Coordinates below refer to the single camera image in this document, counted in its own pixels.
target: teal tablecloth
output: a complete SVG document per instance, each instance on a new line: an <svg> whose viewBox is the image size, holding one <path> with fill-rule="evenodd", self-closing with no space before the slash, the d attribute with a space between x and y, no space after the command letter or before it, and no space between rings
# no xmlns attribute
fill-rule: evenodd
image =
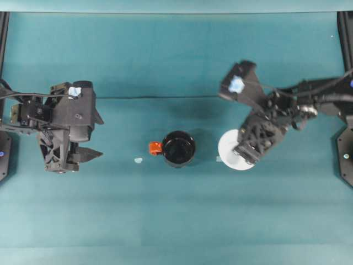
<svg viewBox="0 0 353 265"><path fill-rule="evenodd" d="M2 0L12 12L231 14L334 12L353 9L351 0Z"/></svg>
<svg viewBox="0 0 353 265"><path fill-rule="evenodd" d="M0 184L0 264L350 264L353 189L338 176L321 115L290 131L253 169L216 161L221 135L249 108L218 98L231 64L258 63L284 86L343 73L335 13L12 14L3 77L19 91L89 79L104 156L73 174L44 172L33 136L14 136ZM129 99L122 96L181 96ZM195 161L174 169L149 141L190 132ZM142 158L140 164L135 158Z"/></svg>

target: cable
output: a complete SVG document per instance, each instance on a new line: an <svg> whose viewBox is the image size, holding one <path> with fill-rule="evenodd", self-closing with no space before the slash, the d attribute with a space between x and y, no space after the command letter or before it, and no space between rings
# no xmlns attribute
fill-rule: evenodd
<svg viewBox="0 0 353 265"><path fill-rule="evenodd" d="M282 94L283 96L294 98L294 97L309 96L309 95L312 95L314 93L320 93L320 92L322 92L322 91L324 91L324 90L326 90L326 89L328 89L328 88L330 88L332 86L335 86L337 83L341 82L343 79L345 79L347 76L349 76L352 73L353 73L353 68L351 68L348 71L346 71L343 76L341 76L341 77L339 77L337 79L334 79L331 82L328 82L328 83L326 83L326 84L324 84L324 85L322 85L320 87L317 87L317 88L315 88L313 90L303 91L303 92L298 92L298 93L287 93L287 92L282 91L281 89L269 86L267 84L262 84L262 83L257 82L257 81L243 80L243 82L244 83L248 83L248 84L259 84L263 88L272 89L273 91L277 92L278 94Z"/></svg>
<svg viewBox="0 0 353 265"><path fill-rule="evenodd" d="M295 129L295 130L297 130L297 131L302 131L302 130L305 128L305 126L307 125L307 121L308 121L308 119L305 118L305 119L300 123L299 126L297 125L297 123L296 123L295 121L292 121L292 127L293 127L293 129Z"/></svg>
<svg viewBox="0 0 353 265"><path fill-rule="evenodd" d="M353 96L350 94L329 94L329 95L322 95L318 98L318 102L353 102Z"/></svg>
<svg viewBox="0 0 353 265"><path fill-rule="evenodd" d="M12 91L10 85L9 85L4 79L1 79L1 78L0 78L0 84L2 84L6 89Z"/></svg>
<svg viewBox="0 0 353 265"><path fill-rule="evenodd" d="M218 95L199 96L137 96L137 97L98 97L97 99L173 99L173 98L218 98Z"/></svg>
<svg viewBox="0 0 353 265"><path fill-rule="evenodd" d="M61 98L61 97L68 97L73 99L78 99L76 96L68 95L68 94L58 94L58 95L51 95L51 94L40 94L40 93L11 93L6 96L1 96L0 99L10 98L10 97L40 97L40 98Z"/></svg>

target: orange mug handle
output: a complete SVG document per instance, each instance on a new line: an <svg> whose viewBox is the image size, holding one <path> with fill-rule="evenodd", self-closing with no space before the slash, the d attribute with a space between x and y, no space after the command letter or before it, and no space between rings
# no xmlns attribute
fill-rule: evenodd
<svg viewBox="0 0 353 265"><path fill-rule="evenodd" d="M150 142L149 143L149 153L152 156L158 156L162 154L162 143L161 142Z"/></svg>

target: white plate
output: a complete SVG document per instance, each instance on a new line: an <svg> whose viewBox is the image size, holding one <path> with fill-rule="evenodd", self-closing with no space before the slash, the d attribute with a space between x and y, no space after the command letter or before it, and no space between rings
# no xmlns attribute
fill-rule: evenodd
<svg viewBox="0 0 353 265"><path fill-rule="evenodd" d="M227 131L218 142L218 153L220 153L223 163L228 167L236 170L248 170L255 164L247 163L242 156L233 152L233 149L239 144L237 140L238 130Z"/></svg>

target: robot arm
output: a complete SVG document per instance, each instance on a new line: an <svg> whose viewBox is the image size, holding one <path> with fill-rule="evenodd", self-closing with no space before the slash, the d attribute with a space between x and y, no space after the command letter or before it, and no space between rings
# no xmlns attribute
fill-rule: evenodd
<svg viewBox="0 0 353 265"><path fill-rule="evenodd" d="M0 105L6 98L15 99L10 124L0 123L0 131L21 134L38 133L37 139L47 171L78 171L79 164L102 153L79 147L90 140L94 125L103 124L95 108L95 93L89 81L58 84L50 94L18 93L0 82Z"/></svg>
<svg viewBox="0 0 353 265"><path fill-rule="evenodd" d="M256 164L282 141L290 127L302 130L319 112L338 115L353 128L352 70L336 79L303 81L296 86L265 94L255 74L256 65L242 61L233 66L221 83L219 95L252 108L238 133L233 152L249 164ZM353 173L349 177L353 185Z"/></svg>

